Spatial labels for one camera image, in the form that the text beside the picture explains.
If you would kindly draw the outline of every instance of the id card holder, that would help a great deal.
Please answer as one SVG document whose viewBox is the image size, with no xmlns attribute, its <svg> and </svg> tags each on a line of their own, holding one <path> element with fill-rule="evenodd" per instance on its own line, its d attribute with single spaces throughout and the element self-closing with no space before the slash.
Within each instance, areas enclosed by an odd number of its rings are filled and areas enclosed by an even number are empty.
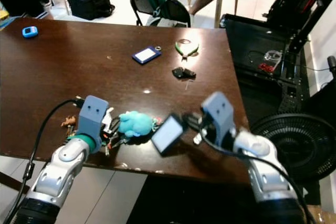
<svg viewBox="0 0 336 224">
<path fill-rule="evenodd" d="M 156 57 L 161 55 L 161 48 L 160 47 L 146 47 L 145 49 L 137 52 L 136 54 L 132 55 L 132 58 L 136 60 L 140 64 L 145 64 L 148 61 L 155 59 Z"/>
<path fill-rule="evenodd" d="M 161 155 L 165 155 L 166 151 L 180 139 L 186 129 L 187 125 L 178 115 L 170 114 L 155 131 L 151 138 L 152 143 Z"/>
</svg>

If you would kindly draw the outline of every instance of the red object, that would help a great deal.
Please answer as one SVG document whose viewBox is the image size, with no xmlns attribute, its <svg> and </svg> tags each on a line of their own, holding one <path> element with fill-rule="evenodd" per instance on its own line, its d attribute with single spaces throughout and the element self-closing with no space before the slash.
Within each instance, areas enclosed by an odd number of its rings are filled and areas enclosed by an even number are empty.
<svg viewBox="0 0 336 224">
<path fill-rule="evenodd" d="M 268 73 L 274 72 L 274 67 L 267 65 L 266 63 L 260 64 L 258 68 Z"/>
</svg>

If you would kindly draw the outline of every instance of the blue keychain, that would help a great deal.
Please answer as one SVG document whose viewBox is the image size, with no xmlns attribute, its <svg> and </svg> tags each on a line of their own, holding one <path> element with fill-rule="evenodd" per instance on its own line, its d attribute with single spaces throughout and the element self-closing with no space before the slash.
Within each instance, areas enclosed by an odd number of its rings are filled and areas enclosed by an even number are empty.
<svg viewBox="0 0 336 224">
<path fill-rule="evenodd" d="M 25 38 L 33 38 L 38 35 L 36 26 L 29 26 L 22 29 L 22 35 Z"/>
<path fill-rule="evenodd" d="M 156 58 L 161 55 L 161 47 L 146 47 L 145 49 L 132 55 L 133 59 L 140 64 L 145 64 L 146 62 Z"/>
</svg>

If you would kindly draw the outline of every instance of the black cable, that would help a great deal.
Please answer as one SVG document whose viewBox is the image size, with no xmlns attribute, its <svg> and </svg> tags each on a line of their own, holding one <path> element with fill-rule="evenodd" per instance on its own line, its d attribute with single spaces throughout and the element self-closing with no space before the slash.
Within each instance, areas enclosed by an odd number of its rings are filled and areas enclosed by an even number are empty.
<svg viewBox="0 0 336 224">
<path fill-rule="evenodd" d="M 24 190 L 24 187 L 27 183 L 27 181 L 31 178 L 32 174 L 33 174 L 33 171 L 34 171 L 34 166 L 35 164 L 33 163 L 33 160 L 35 158 L 35 155 L 36 155 L 36 151 L 37 151 L 37 148 L 38 148 L 38 145 L 39 145 L 39 142 L 40 142 L 40 139 L 41 139 L 41 135 L 42 135 L 42 132 L 47 124 L 47 122 L 49 121 L 49 119 L 51 118 L 51 116 L 62 106 L 64 106 L 65 104 L 67 103 L 75 103 L 76 105 L 78 105 L 78 103 L 82 103 L 82 98 L 76 98 L 76 99 L 70 99 L 70 100 L 66 100 L 62 103 L 60 103 L 59 105 L 57 105 L 56 107 L 53 108 L 53 110 L 51 110 L 49 112 L 49 114 L 47 115 L 47 117 L 44 119 L 39 131 L 38 131 L 38 134 L 37 134 L 37 137 L 36 137 L 36 140 L 35 140 L 35 144 L 34 144 L 34 147 L 33 147 L 33 151 L 30 155 L 30 158 L 29 158 L 29 162 L 26 166 L 26 170 L 25 170 L 25 173 L 23 175 L 23 180 L 22 180 L 22 183 L 21 183 L 21 187 L 20 187 L 20 190 L 19 190 L 19 193 L 17 194 L 16 196 L 16 199 L 14 201 L 14 204 L 12 205 L 8 215 L 6 216 L 6 219 L 4 220 L 4 224 L 10 224 L 10 222 L 12 221 L 15 213 L 18 211 L 18 204 L 19 202 L 21 201 L 21 197 L 22 197 L 22 194 L 23 194 L 23 190 Z"/>
<path fill-rule="evenodd" d="M 251 59 L 251 56 L 250 56 L 251 52 L 256 52 L 256 53 L 258 53 L 258 54 L 265 55 L 265 53 L 263 53 L 263 52 L 261 52 L 261 51 L 250 50 L 249 52 L 247 52 L 247 57 L 249 58 L 250 63 L 253 62 L 253 60 Z M 329 70 L 329 68 L 324 68 L 324 69 L 314 69 L 314 68 L 310 68 L 310 67 L 303 66 L 303 65 L 300 65 L 300 64 L 292 63 L 292 62 L 289 61 L 289 60 L 281 60 L 281 61 L 285 61 L 285 62 L 291 63 L 291 64 L 294 65 L 294 66 L 302 67 L 302 68 L 307 68 L 307 69 L 310 69 L 310 70 L 313 70 L 313 71 L 317 71 L 317 72 L 318 72 L 318 71 L 327 71 L 327 70 Z"/>
<path fill-rule="evenodd" d="M 203 125 L 201 124 L 199 127 L 199 134 L 202 138 L 202 140 L 204 140 L 208 145 L 210 145 L 212 148 L 216 149 L 217 151 L 221 152 L 222 154 L 228 155 L 228 156 L 232 156 L 232 157 L 237 157 L 237 158 L 241 158 L 241 159 L 254 159 L 260 162 L 263 162 L 265 164 L 268 164 L 269 166 L 271 166 L 272 168 L 274 168 L 276 171 L 279 172 L 279 174 L 288 181 L 288 183 L 292 186 L 292 188 L 294 189 L 296 195 L 298 196 L 298 201 L 300 203 L 300 205 L 303 207 L 304 210 L 304 214 L 306 215 L 306 223 L 313 223 L 316 224 L 314 217 L 311 215 L 311 213 L 309 212 L 309 209 L 307 207 L 306 201 L 304 199 L 304 197 L 302 196 L 302 193 L 300 192 L 299 188 L 297 187 L 297 185 L 295 184 L 295 182 L 281 169 L 279 169 L 279 167 L 277 167 L 276 165 L 274 165 L 273 163 L 264 160 L 262 158 L 258 158 L 258 157 L 253 157 L 253 156 L 248 156 L 245 154 L 239 154 L 239 153 L 234 153 L 228 150 L 225 150 L 215 144 L 213 144 L 211 141 L 209 141 L 202 132 L 202 128 Z"/>
<path fill-rule="evenodd" d="M 281 83 L 279 83 L 279 81 L 276 78 L 274 78 L 269 72 L 265 71 L 264 69 L 262 71 L 270 77 L 271 81 L 276 82 L 276 84 L 282 88 Z"/>
</svg>

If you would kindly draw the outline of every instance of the black bag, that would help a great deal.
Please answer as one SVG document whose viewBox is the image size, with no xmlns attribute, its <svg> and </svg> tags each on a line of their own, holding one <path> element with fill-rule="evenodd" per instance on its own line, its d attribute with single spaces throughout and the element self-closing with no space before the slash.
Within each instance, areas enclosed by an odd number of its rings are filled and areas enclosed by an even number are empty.
<svg viewBox="0 0 336 224">
<path fill-rule="evenodd" d="M 114 6 L 110 0 L 68 0 L 74 16 L 92 20 L 99 17 L 108 17 Z"/>
</svg>

